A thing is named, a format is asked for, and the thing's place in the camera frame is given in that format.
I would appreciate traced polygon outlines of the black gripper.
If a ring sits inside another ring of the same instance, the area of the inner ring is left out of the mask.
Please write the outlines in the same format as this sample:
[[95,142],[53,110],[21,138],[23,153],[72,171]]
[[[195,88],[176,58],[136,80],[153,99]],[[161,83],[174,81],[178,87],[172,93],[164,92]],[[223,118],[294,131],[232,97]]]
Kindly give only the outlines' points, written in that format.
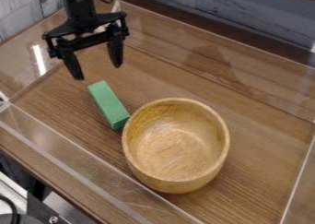
[[[109,4],[112,0],[100,0]],[[81,35],[92,32],[101,24],[109,20],[109,13],[99,13],[96,11],[93,0],[63,0],[67,21],[55,29],[45,32],[41,38],[45,40],[48,49],[55,50],[53,39],[61,38],[67,35]],[[120,25],[117,29],[121,31],[115,32],[111,40],[107,43],[107,50],[109,59],[115,68],[120,68],[123,64],[123,37],[129,35],[129,30],[125,23],[127,13],[120,11],[117,13]],[[84,74],[77,57],[73,50],[69,48],[59,48],[60,59],[63,60],[72,77],[76,80],[84,80]]]

